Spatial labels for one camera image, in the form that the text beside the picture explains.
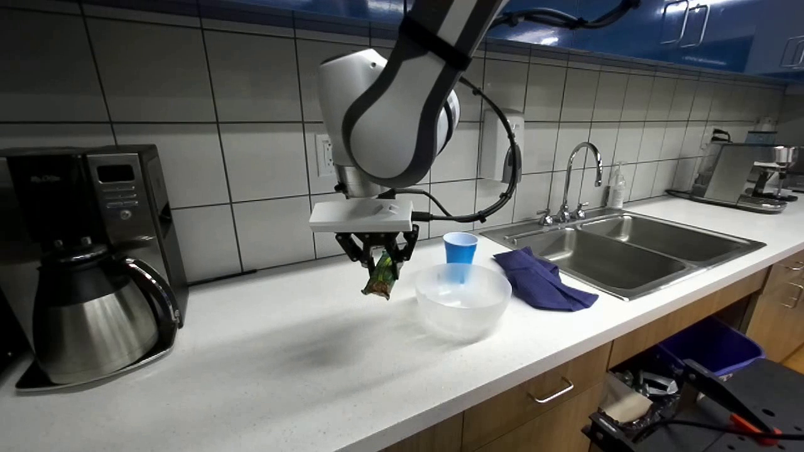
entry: white tile wall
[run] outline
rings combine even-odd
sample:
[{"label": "white tile wall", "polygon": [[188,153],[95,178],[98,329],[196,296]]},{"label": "white tile wall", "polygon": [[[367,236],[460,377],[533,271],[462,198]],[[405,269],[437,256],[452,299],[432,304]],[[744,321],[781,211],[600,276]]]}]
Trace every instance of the white tile wall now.
[{"label": "white tile wall", "polygon": [[[342,256],[332,234],[307,229],[309,206],[334,193],[319,173],[322,60],[369,45],[364,35],[307,33],[88,8],[38,13],[0,0],[0,146],[156,143],[191,281],[246,269]],[[661,70],[543,50],[477,53],[467,78],[525,113],[523,181],[485,226],[422,223],[422,239],[558,211],[570,151],[593,141],[621,166],[631,201],[688,188],[711,128],[736,138],[776,121],[784,90],[759,80]],[[490,206],[505,186],[477,181],[485,105],[467,90],[462,126],[417,188],[450,211]],[[593,158],[578,156],[570,208],[595,211]],[[432,211],[422,196],[417,211]]]}]

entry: electrical outlet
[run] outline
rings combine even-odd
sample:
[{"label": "electrical outlet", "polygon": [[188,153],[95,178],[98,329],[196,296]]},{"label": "electrical outlet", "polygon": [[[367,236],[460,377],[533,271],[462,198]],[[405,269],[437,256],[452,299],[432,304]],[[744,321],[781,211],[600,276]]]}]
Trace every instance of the electrical outlet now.
[{"label": "electrical outlet", "polygon": [[332,138],[327,133],[317,136],[317,163],[319,178],[334,178]]}]

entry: faucet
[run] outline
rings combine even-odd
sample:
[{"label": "faucet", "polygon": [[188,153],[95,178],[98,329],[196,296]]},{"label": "faucet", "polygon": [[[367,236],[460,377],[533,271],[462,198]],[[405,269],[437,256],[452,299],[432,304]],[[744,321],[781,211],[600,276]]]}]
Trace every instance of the faucet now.
[{"label": "faucet", "polygon": [[578,211],[575,211],[575,213],[570,213],[570,206],[568,206],[568,193],[570,193],[570,183],[573,183],[573,161],[575,161],[575,153],[583,151],[583,148],[595,156],[595,171],[598,171],[595,186],[603,183],[603,158],[600,158],[598,146],[590,143],[590,141],[578,143],[578,146],[573,148],[573,153],[570,153],[570,161],[568,161],[568,178],[563,181],[563,201],[560,201],[560,211],[558,211],[558,218],[560,218],[560,221],[573,221],[573,218],[583,218],[583,216],[585,216],[585,213],[583,213],[583,203],[578,203]]}]

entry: carafe handle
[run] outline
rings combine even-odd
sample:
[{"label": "carafe handle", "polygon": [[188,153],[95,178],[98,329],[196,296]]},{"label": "carafe handle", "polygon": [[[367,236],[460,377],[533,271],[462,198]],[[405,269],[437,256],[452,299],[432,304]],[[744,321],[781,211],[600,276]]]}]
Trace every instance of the carafe handle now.
[{"label": "carafe handle", "polygon": [[158,326],[158,342],[171,347],[178,329],[178,306],[171,284],[138,259],[123,259],[133,284],[146,294]]}]

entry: blue cup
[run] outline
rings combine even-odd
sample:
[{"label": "blue cup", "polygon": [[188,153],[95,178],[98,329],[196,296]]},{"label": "blue cup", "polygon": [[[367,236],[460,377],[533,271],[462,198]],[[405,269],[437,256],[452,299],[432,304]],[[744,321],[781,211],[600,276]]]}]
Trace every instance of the blue cup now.
[{"label": "blue cup", "polygon": [[470,266],[475,261],[475,249],[477,249],[477,236],[475,234],[465,234],[465,231],[450,231],[445,234],[445,251],[447,251],[447,264],[457,264],[450,266],[447,279],[465,284]]}]

